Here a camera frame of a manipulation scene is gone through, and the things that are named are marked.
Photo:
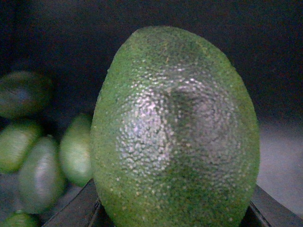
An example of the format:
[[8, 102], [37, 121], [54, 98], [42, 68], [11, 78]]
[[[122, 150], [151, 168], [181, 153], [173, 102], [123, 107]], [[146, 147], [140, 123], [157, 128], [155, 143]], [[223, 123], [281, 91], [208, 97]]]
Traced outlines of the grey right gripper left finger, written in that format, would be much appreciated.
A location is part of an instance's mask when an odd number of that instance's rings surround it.
[[45, 227], [105, 227], [107, 215], [101, 206], [93, 180], [61, 211], [51, 217]]

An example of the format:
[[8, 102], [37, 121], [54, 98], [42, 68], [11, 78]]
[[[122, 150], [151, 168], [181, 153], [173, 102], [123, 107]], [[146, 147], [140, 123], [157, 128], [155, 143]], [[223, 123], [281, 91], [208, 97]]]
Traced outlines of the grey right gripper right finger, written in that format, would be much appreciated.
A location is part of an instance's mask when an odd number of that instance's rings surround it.
[[303, 227], [303, 220], [258, 185], [246, 214], [247, 227]]

